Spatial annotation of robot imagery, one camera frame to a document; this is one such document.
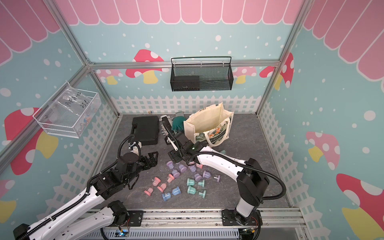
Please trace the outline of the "cream floral canvas tote bag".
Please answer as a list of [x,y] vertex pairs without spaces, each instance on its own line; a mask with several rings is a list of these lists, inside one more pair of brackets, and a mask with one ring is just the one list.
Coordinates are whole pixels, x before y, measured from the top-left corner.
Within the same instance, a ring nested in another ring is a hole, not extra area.
[[229,138],[233,120],[234,113],[225,110],[223,103],[211,105],[184,121],[184,133],[194,144],[206,141],[217,147]]

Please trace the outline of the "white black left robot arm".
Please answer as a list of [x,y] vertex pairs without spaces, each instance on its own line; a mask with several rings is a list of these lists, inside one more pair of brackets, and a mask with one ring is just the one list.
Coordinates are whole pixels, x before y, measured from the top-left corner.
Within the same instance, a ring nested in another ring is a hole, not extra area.
[[89,179],[86,189],[78,196],[44,219],[30,226],[21,224],[15,228],[15,239],[31,240],[36,233],[44,235],[43,231],[57,233],[60,227],[79,218],[81,211],[88,211],[126,186],[132,189],[136,184],[132,180],[138,180],[141,171],[155,167],[158,164],[158,155],[158,152],[148,153],[147,156],[132,152],[123,156],[118,154],[115,162]]

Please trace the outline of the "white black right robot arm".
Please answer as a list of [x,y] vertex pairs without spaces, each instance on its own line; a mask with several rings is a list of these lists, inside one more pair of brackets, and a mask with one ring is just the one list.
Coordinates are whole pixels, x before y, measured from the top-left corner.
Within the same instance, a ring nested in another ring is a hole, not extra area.
[[[185,162],[188,166],[200,164],[208,166],[232,178],[238,186],[240,200],[234,210],[223,210],[222,218],[238,225],[247,225],[255,221],[261,225],[261,214],[257,208],[264,201],[277,200],[285,196],[287,187],[284,182],[274,174],[262,169],[257,160],[250,158],[247,161],[231,158],[212,149],[206,141],[192,143],[184,133],[174,133],[167,116],[161,117],[164,129],[173,150],[169,156],[174,163]],[[279,194],[265,197],[264,194],[270,184],[270,179],[281,186]]]

